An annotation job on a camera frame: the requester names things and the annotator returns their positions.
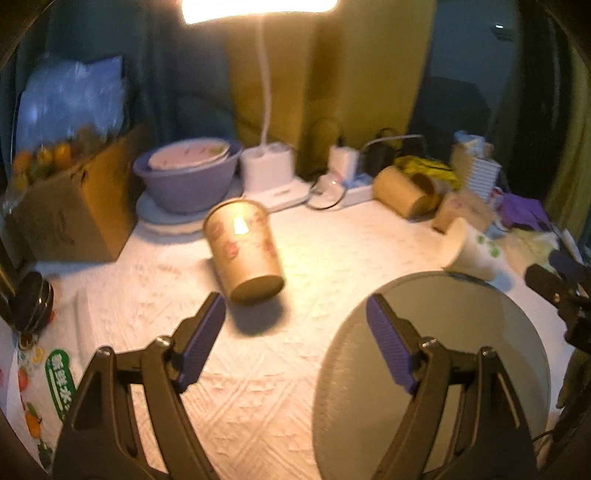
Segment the brown pig-print paper cup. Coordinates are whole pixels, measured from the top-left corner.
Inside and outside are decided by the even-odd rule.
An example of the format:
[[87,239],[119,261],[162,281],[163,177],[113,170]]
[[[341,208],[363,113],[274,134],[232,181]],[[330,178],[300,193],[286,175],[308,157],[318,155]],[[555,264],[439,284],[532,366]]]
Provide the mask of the brown pig-print paper cup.
[[283,289],[283,267],[263,204],[235,198],[215,205],[204,219],[204,236],[229,300],[256,304]]

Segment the white green-print paper cup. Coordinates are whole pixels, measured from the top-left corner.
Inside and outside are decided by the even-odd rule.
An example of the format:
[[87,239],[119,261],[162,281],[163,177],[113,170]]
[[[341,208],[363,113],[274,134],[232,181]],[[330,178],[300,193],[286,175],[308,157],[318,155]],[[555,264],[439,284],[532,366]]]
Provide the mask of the white green-print paper cup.
[[501,270],[503,252],[497,242],[458,217],[444,235],[439,260],[445,271],[493,281]]

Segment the plain brown paper cup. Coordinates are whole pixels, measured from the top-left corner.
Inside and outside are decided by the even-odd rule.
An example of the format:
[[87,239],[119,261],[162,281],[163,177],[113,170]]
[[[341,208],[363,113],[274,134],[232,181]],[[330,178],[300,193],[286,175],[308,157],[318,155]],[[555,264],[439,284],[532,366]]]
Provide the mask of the plain brown paper cup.
[[441,201],[437,193],[426,191],[396,166],[389,166],[377,175],[373,196],[407,220],[430,214]]

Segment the purple cloth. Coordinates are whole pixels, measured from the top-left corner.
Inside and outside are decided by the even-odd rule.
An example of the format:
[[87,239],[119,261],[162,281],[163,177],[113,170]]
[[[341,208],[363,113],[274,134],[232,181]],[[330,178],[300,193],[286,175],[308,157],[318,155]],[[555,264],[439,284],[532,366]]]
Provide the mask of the purple cloth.
[[502,223],[509,228],[531,231],[550,231],[551,220],[539,200],[505,193],[498,213]]

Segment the round grey mat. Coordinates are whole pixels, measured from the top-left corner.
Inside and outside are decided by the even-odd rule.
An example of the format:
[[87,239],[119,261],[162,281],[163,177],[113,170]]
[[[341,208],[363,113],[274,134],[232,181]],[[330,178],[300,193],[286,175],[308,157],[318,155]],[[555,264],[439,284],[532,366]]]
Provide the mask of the round grey mat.
[[525,312],[483,281],[420,273],[356,307],[318,375],[325,479],[534,479],[550,371]]

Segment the white textured tablecloth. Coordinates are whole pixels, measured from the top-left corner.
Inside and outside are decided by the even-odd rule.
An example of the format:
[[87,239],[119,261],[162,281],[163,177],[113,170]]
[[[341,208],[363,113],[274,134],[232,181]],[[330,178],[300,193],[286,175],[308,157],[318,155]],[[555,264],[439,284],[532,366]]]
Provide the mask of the white textured tablecloth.
[[[442,237],[379,202],[270,217],[287,283],[270,301],[230,305],[199,382],[184,401],[224,479],[315,479],[311,409],[322,359],[370,293],[435,271]],[[40,265],[57,305],[82,300],[84,348],[141,348],[197,311],[218,286],[200,234],[160,237],[137,227],[112,263]]]

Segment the white plastic basket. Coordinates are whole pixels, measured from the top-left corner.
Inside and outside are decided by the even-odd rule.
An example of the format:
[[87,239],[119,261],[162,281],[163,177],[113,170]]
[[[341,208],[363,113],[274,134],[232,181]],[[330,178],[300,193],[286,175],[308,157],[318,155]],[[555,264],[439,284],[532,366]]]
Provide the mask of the white plastic basket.
[[462,186],[488,202],[502,166],[495,160],[472,155],[461,144],[454,146],[450,163]]

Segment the yellow snack bag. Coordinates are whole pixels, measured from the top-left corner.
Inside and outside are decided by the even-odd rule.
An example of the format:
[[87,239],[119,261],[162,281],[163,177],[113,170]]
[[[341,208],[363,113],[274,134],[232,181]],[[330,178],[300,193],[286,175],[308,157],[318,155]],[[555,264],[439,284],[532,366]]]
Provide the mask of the yellow snack bag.
[[459,190],[462,187],[462,182],[455,170],[439,160],[406,155],[394,160],[394,166],[409,177],[423,174],[432,179],[447,182],[453,190]]

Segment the white plate under bowl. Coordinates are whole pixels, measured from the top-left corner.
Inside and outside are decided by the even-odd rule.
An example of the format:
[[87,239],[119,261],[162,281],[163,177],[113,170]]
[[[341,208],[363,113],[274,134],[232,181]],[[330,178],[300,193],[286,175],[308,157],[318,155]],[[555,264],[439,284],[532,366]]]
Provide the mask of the white plate under bowl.
[[[225,193],[223,201],[241,198],[243,194],[242,180],[235,177],[231,180],[228,192]],[[181,225],[204,221],[205,216],[211,208],[188,213],[173,213],[159,207],[147,192],[143,192],[135,205],[138,218],[144,222],[155,225]]]

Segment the white power strip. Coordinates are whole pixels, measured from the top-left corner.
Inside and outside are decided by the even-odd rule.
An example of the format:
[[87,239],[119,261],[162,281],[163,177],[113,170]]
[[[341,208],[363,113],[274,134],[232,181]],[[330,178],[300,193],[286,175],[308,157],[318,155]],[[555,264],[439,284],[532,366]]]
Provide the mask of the white power strip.
[[334,174],[325,174],[318,179],[320,194],[315,207],[320,210],[342,209],[373,199],[374,179],[368,174],[356,175],[345,182]]

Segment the cardboard box with fruit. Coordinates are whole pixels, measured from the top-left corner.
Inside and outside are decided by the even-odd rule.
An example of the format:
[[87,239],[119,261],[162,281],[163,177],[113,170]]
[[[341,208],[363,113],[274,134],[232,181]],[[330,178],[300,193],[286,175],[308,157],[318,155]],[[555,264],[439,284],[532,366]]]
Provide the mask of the cardboard box with fruit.
[[9,218],[37,261],[115,261],[136,225],[133,162],[153,146],[140,124],[93,158],[30,187]]

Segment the purple bowl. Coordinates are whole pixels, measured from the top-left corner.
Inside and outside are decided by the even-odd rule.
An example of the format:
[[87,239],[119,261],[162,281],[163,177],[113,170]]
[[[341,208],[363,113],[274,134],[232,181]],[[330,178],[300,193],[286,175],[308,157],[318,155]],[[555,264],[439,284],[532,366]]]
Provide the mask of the purple bowl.
[[238,160],[242,143],[220,139],[228,145],[221,158],[186,168],[158,170],[149,165],[157,154],[165,153],[180,160],[193,146],[215,142],[218,138],[199,138],[177,141],[141,154],[133,163],[133,173],[142,180],[147,195],[164,211],[177,214],[203,212],[243,193],[238,176]]

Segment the white usb charger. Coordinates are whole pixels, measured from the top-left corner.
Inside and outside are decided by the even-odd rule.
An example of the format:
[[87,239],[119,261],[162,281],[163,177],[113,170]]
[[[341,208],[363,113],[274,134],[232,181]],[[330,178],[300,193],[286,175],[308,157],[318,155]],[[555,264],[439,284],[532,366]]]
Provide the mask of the white usb charger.
[[352,182],[355,178],[358,162],[359,151],[356,149],[335,145],[329,149],[329,172],[346,183]]

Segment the white desk lamp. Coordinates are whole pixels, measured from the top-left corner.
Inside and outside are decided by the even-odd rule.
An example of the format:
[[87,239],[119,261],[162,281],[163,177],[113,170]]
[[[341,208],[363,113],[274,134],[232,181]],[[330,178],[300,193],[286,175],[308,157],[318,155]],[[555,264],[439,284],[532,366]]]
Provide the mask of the white desk lamp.
[[270,62],[264,42],[263,18],[274,14],[322,14],[337,7],[335,1],[182,1],[185,24],[199,24],[235,17],[256,17],[256,57],[263,90],[263,125],[259,146],[246,148],[240,156],[243,197],[263,204],[270,212],[304,204],[310,187],[294,172],[294,150],[269,141],[273,98]]

